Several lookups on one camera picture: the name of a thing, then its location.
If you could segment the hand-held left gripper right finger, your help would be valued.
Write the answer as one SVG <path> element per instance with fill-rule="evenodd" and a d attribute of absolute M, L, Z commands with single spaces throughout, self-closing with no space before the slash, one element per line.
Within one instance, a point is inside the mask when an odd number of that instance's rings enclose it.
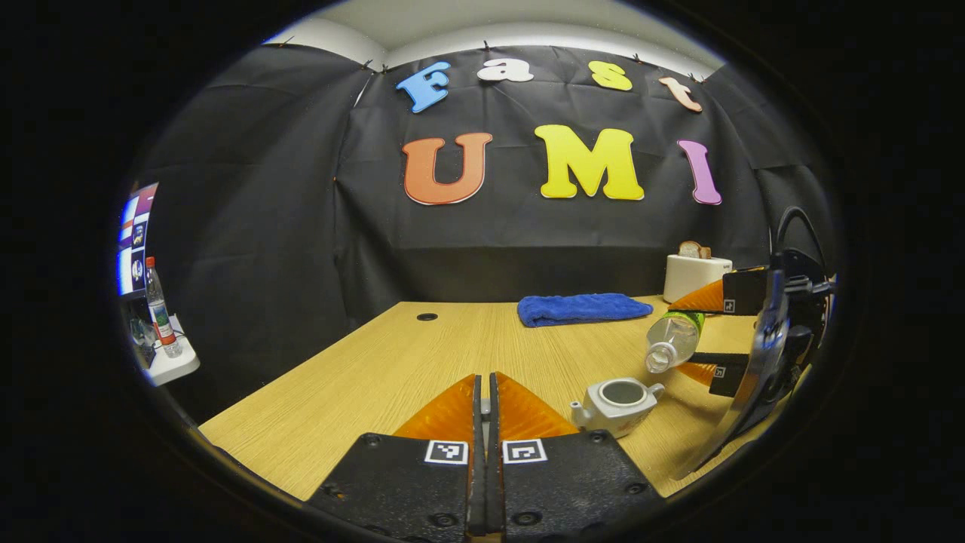
<path fill-rule="evenodd" d="M 503 541 L 600 541 L 664 508 L 609 431 L 576 429 L 503 373 L 489 385 L 487 532 Z"/>

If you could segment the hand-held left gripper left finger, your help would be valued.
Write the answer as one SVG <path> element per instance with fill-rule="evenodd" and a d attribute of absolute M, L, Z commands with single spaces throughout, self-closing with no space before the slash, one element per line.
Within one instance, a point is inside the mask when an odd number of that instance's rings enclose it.
<path fill-rule="evenodd" d="M 401 541 L 486 535 L 482 378 L 449 386 L 393 434 L 365 433 L 309 505 Z"/>

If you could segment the green label water bottle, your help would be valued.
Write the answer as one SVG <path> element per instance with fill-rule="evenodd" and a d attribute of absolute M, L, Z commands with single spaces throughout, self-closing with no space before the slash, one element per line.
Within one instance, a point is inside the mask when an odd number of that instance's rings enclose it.
<path fill-rule="evenodd" d="M 704 319 L 702 312 L 668 311 L 652 324 L 647 333 L 647 371 L 665 373 L 689 361 L 702 338 Z"/>

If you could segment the white ceramic teacup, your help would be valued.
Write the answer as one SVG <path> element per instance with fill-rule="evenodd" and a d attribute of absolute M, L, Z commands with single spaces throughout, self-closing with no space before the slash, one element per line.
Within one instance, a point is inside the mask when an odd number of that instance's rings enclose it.
<path fill-rule="evenodd" d="M 630 377 L 606 379 L 589 385 L 583 400 L 570 402 L 570 415 L 578 428 L 608 431 L 620 439 L 654 411 L 665 390 L 662 384 L 647 386 Z"/>

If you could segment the red cap plastic bottle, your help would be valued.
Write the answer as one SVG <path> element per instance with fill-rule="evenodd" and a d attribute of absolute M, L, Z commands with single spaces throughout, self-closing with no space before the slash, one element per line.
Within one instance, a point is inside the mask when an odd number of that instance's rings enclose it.
<path fill-rule="evenodd" d="M 166 356 L 177 358 L 182 354 L 182 346 L 180 346 L 178 336 L 176 336 L 171 324 L 155 258 L 149 256 L 145 263 L 147 268 L 147 303 L 156 336 Z"/>

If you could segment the white toaster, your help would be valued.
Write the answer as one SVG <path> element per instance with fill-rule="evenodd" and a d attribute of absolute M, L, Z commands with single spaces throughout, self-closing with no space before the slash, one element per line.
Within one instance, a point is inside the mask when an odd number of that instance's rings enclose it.
<path fill-rule="evenodd" d="M 733 261 L 718 257 L 709 259 L 668 255 L 663 289 L 665 302 L 673 303 L 733 271 Z"/>

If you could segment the blue towel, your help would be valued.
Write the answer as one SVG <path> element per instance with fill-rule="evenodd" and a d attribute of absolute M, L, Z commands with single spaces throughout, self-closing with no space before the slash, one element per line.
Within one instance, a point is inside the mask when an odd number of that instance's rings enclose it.
<path fill-rule="evenodd" d="M 574 296 L 527 296 L 517 303 L 525 327 L 620 322 L 649 316 L 654 306 L 624 293 L 582 293 Z"/>

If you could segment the black backdrop cloth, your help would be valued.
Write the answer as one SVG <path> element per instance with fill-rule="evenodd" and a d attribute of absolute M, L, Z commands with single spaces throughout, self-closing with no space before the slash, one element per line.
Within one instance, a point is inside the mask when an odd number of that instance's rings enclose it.
<path fill-rule="evenodd" d="M 503 48 L 445 55 L 448 95 L 413 113 L 386 73 L 261 46 L 187 100 L 134 170 L 156 185 L 147 251 L 201 366 L 169 386 L 206 422 L 403 300 L 654 295 L 666 255 L 708 244 L 737 267 L 783 243 L 841 267 L 830 176 L 725 66 L 690 112 L 668 69 Z"/>

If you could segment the white side shelf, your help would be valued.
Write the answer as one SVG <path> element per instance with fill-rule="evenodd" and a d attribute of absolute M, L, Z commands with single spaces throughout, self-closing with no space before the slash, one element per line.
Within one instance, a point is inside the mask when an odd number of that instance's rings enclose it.
<path fill-rule="evenodd" d="M 165 353 L 162 344 L 160 344 L 160 340 L 155 340 L 154 344 L 152 344 L 152 350 L 154 350 L 155 356 L 152 358 L 148 369 L 145 370 L 145 374 L 151 378 L 154 386 L 169 384 L 169 382 L 172 382 L 174 379 L 179 379 L 193 373 L 201 366 L 200 358 L 184 334 L 183 326 L 179 322 L 176 314 L 171 316 L 171 323 L 176 340 L 178 340 L 178 344 L 180 348 L 182 348 L 182 353 L 180 353 L 178 357 L 169 357 L 169 355 Z"/>

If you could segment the computer monitor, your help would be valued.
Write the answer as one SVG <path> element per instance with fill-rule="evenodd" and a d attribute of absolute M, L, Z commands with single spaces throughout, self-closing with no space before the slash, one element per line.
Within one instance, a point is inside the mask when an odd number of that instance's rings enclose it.
<path fill-rule="evenodd" d="M 147 234 L 158 183 L 128 196 L 120 215 L 116 252 L 117 293 L 121 298 L 144 296 L 147 289 Z"/>

